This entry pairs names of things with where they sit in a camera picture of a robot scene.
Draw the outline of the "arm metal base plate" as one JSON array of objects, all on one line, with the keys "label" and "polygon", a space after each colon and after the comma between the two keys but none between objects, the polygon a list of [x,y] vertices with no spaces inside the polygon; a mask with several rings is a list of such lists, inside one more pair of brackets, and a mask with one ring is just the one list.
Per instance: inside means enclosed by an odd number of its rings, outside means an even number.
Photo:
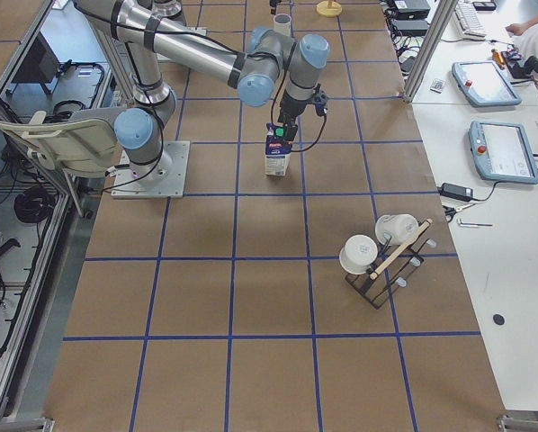
[{"label": "arm metal base plate", "polygon": [[140,178],[148,173],[154,164],[144,167],[131,164],[124,149],[120,163],[130,166],[117,171],[117,187],[110,190],[111,196],[116,199],[182,198],[190,147],[188,140],[167,140],[157,167],[143,179]]}]

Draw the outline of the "person's hand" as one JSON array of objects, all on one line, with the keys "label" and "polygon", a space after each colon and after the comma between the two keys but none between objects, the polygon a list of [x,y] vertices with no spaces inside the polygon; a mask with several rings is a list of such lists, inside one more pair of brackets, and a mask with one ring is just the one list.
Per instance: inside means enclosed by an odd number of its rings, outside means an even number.
[{"label": "person's hand", "polygon": [[511,23],[505,28],[508,33],[515,36],[522,35],[527,29],[528,25],[526,23]]}]

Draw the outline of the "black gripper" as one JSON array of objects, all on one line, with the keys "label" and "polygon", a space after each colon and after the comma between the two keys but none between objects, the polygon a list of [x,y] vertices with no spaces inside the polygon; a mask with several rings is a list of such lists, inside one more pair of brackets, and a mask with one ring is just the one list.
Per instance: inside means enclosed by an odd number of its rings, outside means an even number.
[{"label": "black gripper", "polygon": [[278,123],[284,129],[284,141],[291,145],[296,137],[298,125],[297,118],[303,114],[308,105],[313,105],[318,117],[327,115],[327,94],[320,88],[315,87],[310,91],[308,97],[294,97],[288,90],[285,90],[280,101],[280,111]]}]

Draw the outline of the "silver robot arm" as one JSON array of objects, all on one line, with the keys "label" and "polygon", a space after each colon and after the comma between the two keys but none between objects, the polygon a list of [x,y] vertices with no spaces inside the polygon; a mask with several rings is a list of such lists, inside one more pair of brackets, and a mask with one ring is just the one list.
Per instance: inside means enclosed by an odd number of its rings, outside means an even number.
[{"label": "silver robot arm", "polygon": [[76,1],[74,7],[99,32],[126,47],[132,68],[133,100],[168,122],[176,97],[157,64],[164,56],[175,64],[214,77],[236,89],[243,104],[259,107],[282,93],[280,111],[270,121],[286,144],[295,140],[297,120],[314,106],[327,116],[327,96],[318,82],[330,52],[317,34],[301,40],[266,27],[251,33],[247,51],[238,51],[184,26],[180,13],[167,13],[166,1]]}]

